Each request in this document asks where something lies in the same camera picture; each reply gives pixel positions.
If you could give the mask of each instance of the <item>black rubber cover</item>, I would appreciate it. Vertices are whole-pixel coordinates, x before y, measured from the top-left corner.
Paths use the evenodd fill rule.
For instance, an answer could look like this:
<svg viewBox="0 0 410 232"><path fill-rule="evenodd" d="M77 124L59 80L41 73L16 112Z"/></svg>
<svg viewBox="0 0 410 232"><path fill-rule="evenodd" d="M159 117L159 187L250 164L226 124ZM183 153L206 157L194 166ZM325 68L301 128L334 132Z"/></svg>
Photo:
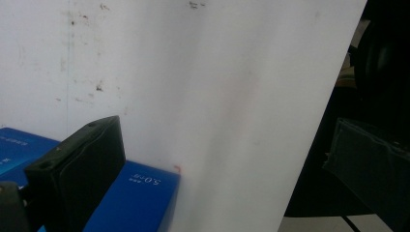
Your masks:
<svg viewBox="0 0 410 232"><path fill-rule="evenodd" d="M125 163L118 116L89 123L25 168L47 231L81 231Z"/></svg>

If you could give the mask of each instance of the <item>black cable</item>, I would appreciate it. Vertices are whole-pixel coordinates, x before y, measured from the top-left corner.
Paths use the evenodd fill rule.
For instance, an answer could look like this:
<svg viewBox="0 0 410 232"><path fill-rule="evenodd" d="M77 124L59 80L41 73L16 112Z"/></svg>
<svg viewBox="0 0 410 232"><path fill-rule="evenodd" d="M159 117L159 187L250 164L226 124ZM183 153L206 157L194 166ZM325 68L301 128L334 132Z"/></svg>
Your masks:
<svg viewBox="0 0 410 232"><path fill-rule="evenodd" d="M341 218L344 219L344 221L346 221L346 223L350 226L350 228L352 228L352 230L354 232L360 232L360 230L358 229L358 227L356 227L356 225L346 216L342 216Z"/></svg>

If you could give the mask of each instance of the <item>blue packaging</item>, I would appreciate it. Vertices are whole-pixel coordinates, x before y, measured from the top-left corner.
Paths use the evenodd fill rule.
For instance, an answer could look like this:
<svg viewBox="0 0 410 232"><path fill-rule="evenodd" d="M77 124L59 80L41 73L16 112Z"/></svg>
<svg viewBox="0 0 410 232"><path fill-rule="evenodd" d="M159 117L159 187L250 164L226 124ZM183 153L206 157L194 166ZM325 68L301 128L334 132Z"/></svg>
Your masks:
<svg viewBox="0 0 410 232"><path fill-rule="evenodd" d="M27 185L24 167L59 144L58 141L10 128L0 129L0 181Z"/></svg>
<svg viewBox="0 0 410 232"><path fill-rule="evenodd" d="M127 161L84 231L167 231L180 176Z"/></svg>

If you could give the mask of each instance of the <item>white wall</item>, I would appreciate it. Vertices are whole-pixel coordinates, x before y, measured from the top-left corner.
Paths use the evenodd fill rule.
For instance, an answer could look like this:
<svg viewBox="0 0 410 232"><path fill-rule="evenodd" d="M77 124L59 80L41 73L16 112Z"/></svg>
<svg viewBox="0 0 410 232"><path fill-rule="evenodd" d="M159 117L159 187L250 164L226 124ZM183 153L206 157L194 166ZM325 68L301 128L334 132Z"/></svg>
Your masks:
<svg viewBox="0 0 410 232"><path fill-rule="evenodd" d="M181 167L172 231L276 231L365 0L1 3L2 127L118 114L130 160Z"/></svg>

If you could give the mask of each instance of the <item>gray floor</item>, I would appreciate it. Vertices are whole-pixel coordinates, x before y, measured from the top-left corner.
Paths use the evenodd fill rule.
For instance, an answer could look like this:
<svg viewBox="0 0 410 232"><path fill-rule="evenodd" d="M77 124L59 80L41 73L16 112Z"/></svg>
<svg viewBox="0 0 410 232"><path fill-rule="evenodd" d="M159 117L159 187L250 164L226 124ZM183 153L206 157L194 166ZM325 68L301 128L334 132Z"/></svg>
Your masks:
<svg viewBox="0 0 410 232"><path fill-rule="evenodd" d="M391 232L376 215L353 216L350 220L362 232ZM341 217L284 217L278 232L348 232L352 229Z"/></svg>

